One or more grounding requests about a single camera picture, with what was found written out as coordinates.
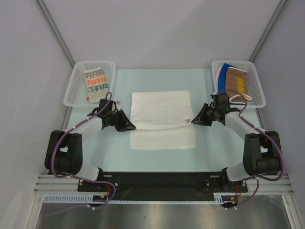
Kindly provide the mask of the white towel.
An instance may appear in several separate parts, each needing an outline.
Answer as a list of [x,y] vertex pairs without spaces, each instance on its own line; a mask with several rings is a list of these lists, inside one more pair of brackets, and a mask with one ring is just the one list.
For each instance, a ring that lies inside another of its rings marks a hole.
[[189,91],[136,92],[130,120],[136,130],[130,147],[137,150],[189,149],[196,134]]

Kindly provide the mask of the rabbit print towel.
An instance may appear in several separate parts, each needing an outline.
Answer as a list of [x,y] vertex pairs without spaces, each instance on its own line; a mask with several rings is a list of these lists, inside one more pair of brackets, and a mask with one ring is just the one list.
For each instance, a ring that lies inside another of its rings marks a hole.
[[104,99],[109,92],[109,86],[102,68],[98,67],[86,70],[83,74],[88,94],[87,100],[89,103],[97,103],[101,99]]

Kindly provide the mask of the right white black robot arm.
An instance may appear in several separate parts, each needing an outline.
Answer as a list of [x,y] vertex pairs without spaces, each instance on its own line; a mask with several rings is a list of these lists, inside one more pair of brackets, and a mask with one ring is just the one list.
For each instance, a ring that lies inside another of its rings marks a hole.
[[232,129],[244,141],[243,158],[238,164],[224,168],[219,180],[223,191],[232,191],[237,182],[249,179],[278,181],[285,173],[285,166],[276,131],[256,127],[243,116],[243,109],[231,107],[227,94],[212,94],[212,102],[204,104],[192,124],[211,126],[218,121]]

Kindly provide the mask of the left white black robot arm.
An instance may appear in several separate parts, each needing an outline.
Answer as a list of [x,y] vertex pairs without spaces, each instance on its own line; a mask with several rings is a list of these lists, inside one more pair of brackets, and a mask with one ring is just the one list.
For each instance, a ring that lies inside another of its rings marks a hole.
[[122,109],[113,100],[101,99],[87,117],[74,127],[51,132],[45,168],[57,177],[75,176],[88,180],[95,191],[103,189],[105,179],[99,176],[102,169],[83,160],[83,143],[95,133],[113,126],[117,132],[136,130],[136,126],[127,118]]

